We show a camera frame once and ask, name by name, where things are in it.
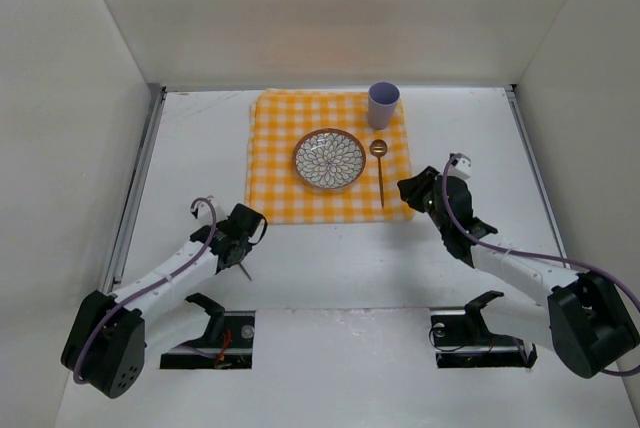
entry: spoon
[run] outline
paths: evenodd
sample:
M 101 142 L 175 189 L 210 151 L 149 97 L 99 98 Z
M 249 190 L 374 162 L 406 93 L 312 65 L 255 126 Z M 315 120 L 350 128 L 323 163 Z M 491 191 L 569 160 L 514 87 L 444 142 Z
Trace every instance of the spoon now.
M 384 208 L 384 187 L 382 184 L 382 163 L 380 159 L 387 154 L 387 144 L 384 140 L 373 140 L 371 146 L 369 147 L 369 151 L 373 156 L 378 158 L 378 182 L 380 183 L 380 203 L 382 204 L 382 208 Z

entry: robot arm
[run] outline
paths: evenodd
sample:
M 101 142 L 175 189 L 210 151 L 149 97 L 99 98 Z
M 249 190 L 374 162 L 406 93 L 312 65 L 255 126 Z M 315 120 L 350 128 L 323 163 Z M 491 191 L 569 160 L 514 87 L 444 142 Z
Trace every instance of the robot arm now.
M 491 249 L 471 241 L 449 216 L 443 178 L 433 167 L 398 182 L 400 196 L 411 208 L 427 213 L 449 253 L 504 280 L 531 298 L 515 303 L 502 293 L 485 293 L 465 307 L 470 332 L 489 330 L 516 336 L 554 351 L 575 374 L 591 378 L 640 344 L 640 336 L 615 286 L 597 273 L 578 273 L 538 259 L 511 255 L 516 248 L 498 230 L 473 214 L 468 159 L 458 160 L 447 179 L 448 201 L 464 230 Z
M 61 358 L 74 378 L 117 398 L 137 380 L 145 361 L 186 341 L 203 336 L 215 340 L 220 335 L 225 310 L 196 293 L 197 287 L 240 264 L 257 244 L 250 239 L 262 224 L 259 242 L 267 222 L 241 204 L 227 218 L 213 197 L 207 200 L 215 210 L 215 228 L 202 226 L 143 278 L 109 295 L 94 291 L 83 300 Z M 196 210 L 194 215 L 202 218 L 207 210 Z

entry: yellow checkered tablecloth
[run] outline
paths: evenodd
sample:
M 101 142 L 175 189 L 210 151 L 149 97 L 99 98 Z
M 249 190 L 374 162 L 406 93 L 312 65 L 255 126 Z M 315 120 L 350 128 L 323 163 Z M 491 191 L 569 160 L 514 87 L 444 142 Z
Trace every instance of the yellow checkered tablecloth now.
M 388 128 L 367 124 L 367 93 L 267 90 L 251 107 L 245 202 L 269 223 L 353 223 L 408 220 L 413 211 L 400 200 L 396 183 L 411 176 L 402 104 Z M 293 149 L 300 138 L 321 128 L 353 134 L 367 151 L 364 172 L 341 190 L 318 190 L 295 172 Z M 385 208 L 380 206 L 378 162 L 369 145 L 382 138 Z

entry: floral pattern plate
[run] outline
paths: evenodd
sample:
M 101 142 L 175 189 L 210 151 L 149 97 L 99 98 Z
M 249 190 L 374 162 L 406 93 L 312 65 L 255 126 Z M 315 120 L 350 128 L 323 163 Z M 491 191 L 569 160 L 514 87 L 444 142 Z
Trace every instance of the floral pattern plate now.
M 304 181 L 325 190 L 343 188 L 364 171 L 362 144 L 351 133 L 323 128 L 302 137 L 293 150 L 293 164 Z

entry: white wall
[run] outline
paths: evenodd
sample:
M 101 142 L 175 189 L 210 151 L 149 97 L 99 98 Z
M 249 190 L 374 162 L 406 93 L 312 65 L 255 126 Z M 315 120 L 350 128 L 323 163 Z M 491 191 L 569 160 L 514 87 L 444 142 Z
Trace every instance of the white wall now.
M 640 0 L 568 0 L 517 89 L 568 251 L 636 293 L 639 35 Z M 627 387 L 638 413 L 640 377 Z
M 520 78 L 565 0 L 106 0 L 150 81 Z
M 103 0 L 0 0 L 0 426 L 53 426 L 148 90 Z

